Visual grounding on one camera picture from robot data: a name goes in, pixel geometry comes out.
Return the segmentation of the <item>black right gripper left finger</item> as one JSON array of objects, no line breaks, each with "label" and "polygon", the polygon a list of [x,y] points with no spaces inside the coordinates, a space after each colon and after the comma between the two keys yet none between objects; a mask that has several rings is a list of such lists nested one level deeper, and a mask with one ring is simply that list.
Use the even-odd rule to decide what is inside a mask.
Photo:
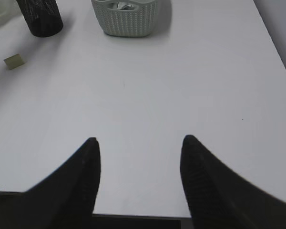
[{"label": "black right gripper left finger", "polygon": [[0,229],[93,228],[100,177],[100,146],[90,137],[43,181],[0,204]]}]

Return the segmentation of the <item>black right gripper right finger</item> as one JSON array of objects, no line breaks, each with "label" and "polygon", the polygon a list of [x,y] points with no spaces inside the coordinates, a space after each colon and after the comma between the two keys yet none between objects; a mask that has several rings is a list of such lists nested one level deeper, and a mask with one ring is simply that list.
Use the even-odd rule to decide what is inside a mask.
[{"label": "black right gripper right finger", "polygon": [[196,229],[286,229],[286,203],[249,183],[186,135],[180,174]]}]

